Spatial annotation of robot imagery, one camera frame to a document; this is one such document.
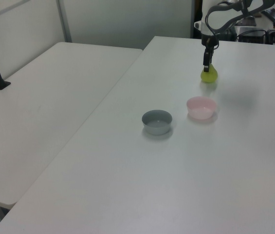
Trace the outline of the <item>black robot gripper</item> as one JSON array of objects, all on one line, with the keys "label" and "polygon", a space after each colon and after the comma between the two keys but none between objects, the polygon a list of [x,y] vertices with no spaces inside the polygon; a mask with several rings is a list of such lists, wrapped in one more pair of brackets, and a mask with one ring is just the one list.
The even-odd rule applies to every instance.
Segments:
[{"label": "black robot gripper", "polygon": [[218,37],[216,35],[202,34],[202,45],[205,47],[203,54],[203,71],[208,73],[210,64],[212,64],[213,50],[216,50],[219,46]]}]

